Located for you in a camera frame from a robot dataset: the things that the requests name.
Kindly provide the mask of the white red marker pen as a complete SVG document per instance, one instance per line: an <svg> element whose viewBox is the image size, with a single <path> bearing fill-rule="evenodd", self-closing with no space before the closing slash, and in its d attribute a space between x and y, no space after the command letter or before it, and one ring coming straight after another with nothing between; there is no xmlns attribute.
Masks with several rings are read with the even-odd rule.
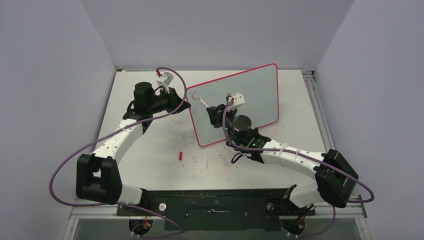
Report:
<svg viewBox="0 0 424 240"><path fill-rule="evenodd" d="M203 99L199 98L198 100L205 106L205 108L210 107Z"/></svg>

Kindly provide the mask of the pink framed whiteboard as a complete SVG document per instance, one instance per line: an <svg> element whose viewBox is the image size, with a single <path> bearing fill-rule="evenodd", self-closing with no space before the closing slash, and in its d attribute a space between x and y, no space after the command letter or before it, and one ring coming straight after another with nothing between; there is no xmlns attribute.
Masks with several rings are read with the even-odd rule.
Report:
<svg viewBox="0 0 424 240"><path fill-rule="evenodd" d="M221 128L210 122L207 107L226 105L250 118L252 128L264 127L280 118L278 66L269 63L222 76L187 88L187 102L197 143L208 147L225 140Z"/></svg>

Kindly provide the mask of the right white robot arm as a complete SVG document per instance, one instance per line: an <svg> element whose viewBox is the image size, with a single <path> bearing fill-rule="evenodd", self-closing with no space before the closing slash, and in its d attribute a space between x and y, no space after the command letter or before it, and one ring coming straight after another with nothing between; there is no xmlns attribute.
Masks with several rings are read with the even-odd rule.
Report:
<svg viewBox="0 0 424 240"><path fill-rule="evenodd" d="M337 150L312 152L289 147L263 136L252 122L236 110L225 111L226 106L207 107L211 125L225 131L226 145L240 155L261 164L274 164L304 174L315 182L291 187L283 199L283 209L296 214L303 207L326 202L345 208L359 179L358 174Z"/></svg>

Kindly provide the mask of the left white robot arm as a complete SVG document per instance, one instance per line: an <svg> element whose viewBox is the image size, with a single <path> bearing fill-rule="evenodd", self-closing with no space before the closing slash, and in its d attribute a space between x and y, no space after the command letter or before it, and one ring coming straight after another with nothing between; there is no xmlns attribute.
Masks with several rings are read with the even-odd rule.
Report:
<svg viewBox="0 0 424 240"><path fill-rule="evenodd" d="M155 114L163 111L178 114L191 107L173 87L158 87L156 94L149 82L134 86L134 99L120 121L117 133L105 140L91 154L82 154L76 164L76 196L102 204L129 204L136 215L149 210L143 189L122 183L119 162L149 128Z"/></svg>

